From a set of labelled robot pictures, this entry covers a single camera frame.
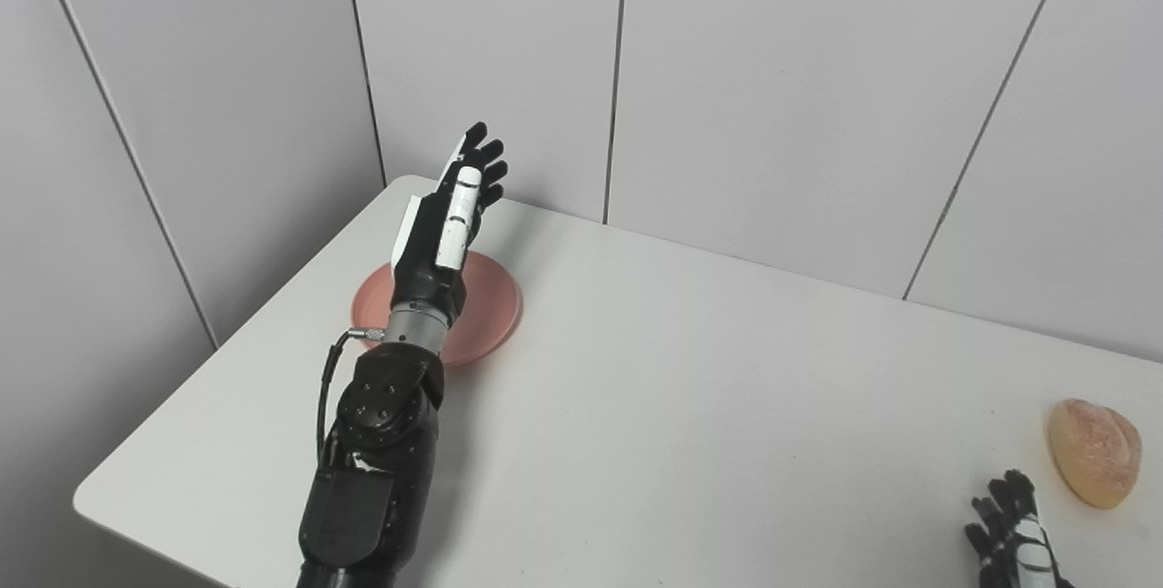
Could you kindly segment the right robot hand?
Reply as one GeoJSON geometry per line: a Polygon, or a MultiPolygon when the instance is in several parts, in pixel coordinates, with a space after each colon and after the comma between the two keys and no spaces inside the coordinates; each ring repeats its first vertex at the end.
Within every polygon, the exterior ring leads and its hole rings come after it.
{"type": "Polygon", "coordinates": [[[1035,487],[1009,469],[989,481],[989,496],[970,502],[978,519],[964,535],[978,555],[979,587],[1071,587],[1059,571],[1049,535],[1039,518],[1035,487]]]}

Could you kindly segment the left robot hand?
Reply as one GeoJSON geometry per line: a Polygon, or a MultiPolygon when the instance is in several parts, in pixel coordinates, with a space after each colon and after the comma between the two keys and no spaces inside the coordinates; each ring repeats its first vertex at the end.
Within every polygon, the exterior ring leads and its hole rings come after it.
{"type": "Polygon", "coordinates": [[[407,241],[393,260],[391,306],[431,309],[445,324],[461,318],[468,299],[462,267],[483,213],[505,194],[511,167],[504,153],[504,141],[490,138],[486,123],[462,134],[435,189],[404,220],[407,241]]]}

